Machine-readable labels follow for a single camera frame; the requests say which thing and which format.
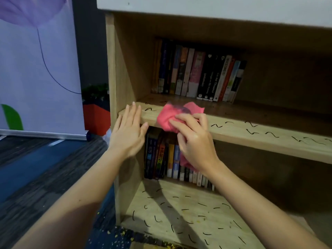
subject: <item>forearm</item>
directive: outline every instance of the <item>forearm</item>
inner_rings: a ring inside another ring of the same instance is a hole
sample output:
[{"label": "forearm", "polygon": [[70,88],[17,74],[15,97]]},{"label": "forearm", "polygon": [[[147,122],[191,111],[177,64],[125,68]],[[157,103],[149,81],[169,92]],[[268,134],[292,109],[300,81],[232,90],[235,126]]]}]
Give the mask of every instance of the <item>forearm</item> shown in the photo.
[{"label": "forearm", "polygon": [[328,248],[222,162],[207,176],[266,248]]},{"label": "forearm", "polygon": [[123,156],[106,151],[16,243],[14,248],[83,248]]}]

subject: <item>pink book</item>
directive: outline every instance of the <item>pink book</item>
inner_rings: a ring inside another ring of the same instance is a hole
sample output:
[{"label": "pink book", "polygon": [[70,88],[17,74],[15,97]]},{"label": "pink book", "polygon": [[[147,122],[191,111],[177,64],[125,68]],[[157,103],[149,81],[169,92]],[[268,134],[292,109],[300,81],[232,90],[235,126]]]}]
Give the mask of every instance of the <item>pink book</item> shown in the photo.
[{"label": "pink book", "polygon": [[200,84],[203,63],[205,59],[205,52],[196,51],[193,57],[193,67],[191,69],[187,97],[195,98],[197,96],[197,89]]}]

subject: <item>pink cloth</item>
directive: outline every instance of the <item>pink cloth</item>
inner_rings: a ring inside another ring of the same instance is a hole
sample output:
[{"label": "pink cloth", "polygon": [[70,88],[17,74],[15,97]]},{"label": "pink cloth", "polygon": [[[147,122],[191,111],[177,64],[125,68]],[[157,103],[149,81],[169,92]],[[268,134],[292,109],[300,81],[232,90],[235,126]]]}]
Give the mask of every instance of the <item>pink cloth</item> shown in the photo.
[{"label": "pink cloth", "polygon": [[[157,117],[157,123],[161,126],[164,131],[178,133],[179,131],[173,127],[169,120],[179,121],[185,124],[184,121],[176,119],[175,116],[180,113],[189,113],[193,115],[194,113],[204,113],[204,108],[199,107],[194,102],[189,102],[184,106],[172,105],[167,103],[164,108],[161,110],[160,114]],[[180,154],[180,165],[185,166],[189,169],[197,171],[184,157]]]}]

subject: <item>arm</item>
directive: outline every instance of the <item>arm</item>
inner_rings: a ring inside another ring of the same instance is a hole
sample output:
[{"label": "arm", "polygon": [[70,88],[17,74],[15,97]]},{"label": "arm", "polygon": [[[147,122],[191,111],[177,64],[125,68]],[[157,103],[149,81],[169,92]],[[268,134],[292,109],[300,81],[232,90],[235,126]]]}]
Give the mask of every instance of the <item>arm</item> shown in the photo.
[{"label": "arm", "polygon": [[139,127],[141,108],[127,105],[102,157],[65,192],[15,244],[19,248],[84,248],[101,202],[123,161],[144,144],[148,124]]},{"label": "arm", "polygon": [[178,141],[186,159],[212,181],[266,248],[328,249],[285,212],[232,173],[214,149],[205,114],[179,114],[187,125],[170,121],[180,133]]}]

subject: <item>person's left hand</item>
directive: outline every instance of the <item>person's left hand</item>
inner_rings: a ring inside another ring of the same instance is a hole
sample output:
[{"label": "person's left hand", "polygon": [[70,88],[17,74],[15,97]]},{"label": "person's left hand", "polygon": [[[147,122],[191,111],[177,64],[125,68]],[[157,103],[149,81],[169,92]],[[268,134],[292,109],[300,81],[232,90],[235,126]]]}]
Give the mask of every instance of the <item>person's left hand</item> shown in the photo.
[{"label": "person's left hand", "polygon": [[142,148],[149,125],[145,122],[139,127],[141,112],[141,106],[136,108],[135,102],[132,103],[131,109],[129,105],[126,106],[125,113],[118,117],[114,125],[109,151],[114,151],[127,159],[136,155]]}]

